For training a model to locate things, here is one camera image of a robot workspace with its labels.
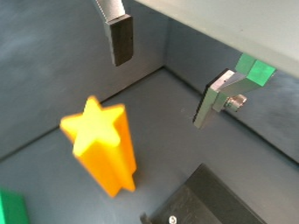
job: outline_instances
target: yellow star-shaped block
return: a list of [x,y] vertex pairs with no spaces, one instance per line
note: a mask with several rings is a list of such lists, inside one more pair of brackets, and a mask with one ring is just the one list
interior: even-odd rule
[[136,189],[134,146],[123,104],[102,108],[95,96],[83,114],[66,116],[60,129],[74,143],[74,156],[111,197]]

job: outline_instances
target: metal bracket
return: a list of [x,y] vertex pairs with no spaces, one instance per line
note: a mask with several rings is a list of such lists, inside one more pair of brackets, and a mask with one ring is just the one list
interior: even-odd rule
[[103,18],[114,64],[120,66],[134,56],[134,18],[126,14],[122,0],[92,0]]
[[242,94],[262,88],[275,73],[275,68],[247,54],[242,54],[238,72],[226,69],[216,79],[207,85],[204,96],[194,117],[194,125],[200,129],[214,111],[225,108],[238,112],[247,101]]

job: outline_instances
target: dark gray surface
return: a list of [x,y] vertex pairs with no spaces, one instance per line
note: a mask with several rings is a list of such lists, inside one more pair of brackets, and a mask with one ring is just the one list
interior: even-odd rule
[[162,70],[106,103],[126,104],[138,163],[136,191],[115,199],[76,162],[59,130],[0,163],[0,186],[24,194],[32,224],[140,223],[139,215],[155,211],[200,163],[267,223],[297,224],[299,167],[223,113],[198,130],[198,101]]
[[223,224],[266,224],[204,164],[184,185]]
[[186,185],[180,187],[163,207],[154,213],[151,221],[154,224],[166,224],[172,215],[178,223],[182,224],[222,224]]
[[0,1],[0,157],[164,64],[167,17],[131,0],[135,56],[115,67],[94,3]]
[[[171,22],[166,65],[202,92],[241,52],[178,22]],[[246,94],[246,107],[231,114],[299,162],[299,80],[278,71],[266,87]]]

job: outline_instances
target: green cube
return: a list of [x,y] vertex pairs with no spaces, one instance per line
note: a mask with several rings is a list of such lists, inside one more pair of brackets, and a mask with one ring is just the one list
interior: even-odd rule
[[237,70],[242,74],[246,74],[247,79],[254,81],[261,87],[267,84],[269,79],[277,71],[273,66],[245,53],[239,58]]
[[30,224],[23,195],[0,190],[0,224]]

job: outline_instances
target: gray panel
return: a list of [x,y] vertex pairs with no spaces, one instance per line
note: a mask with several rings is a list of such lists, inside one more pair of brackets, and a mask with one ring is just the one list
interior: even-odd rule
[[135,56],[115,67],[94,3],[0,2],[0,157],[164,63],[167,17],[126,1],[135,18]]
[[75,161],[59,130],[0,163],[0,186],[24,194],[32,224],[140,223],[200,163],[267,223],[297,224],[299,167],[226,114],[198,130],[198,101],[162,70],[106,103],[126,104],[138,162],[136,191],[115,199]]
[[[203,92],[225,68],[235,68],[241,52],[175,21],[170,37],[166,65]],[[231,114],[299,162],[299,80],[278,71],[246,97],[245,108]]]
[[299,78],[295,0],[136,0]]

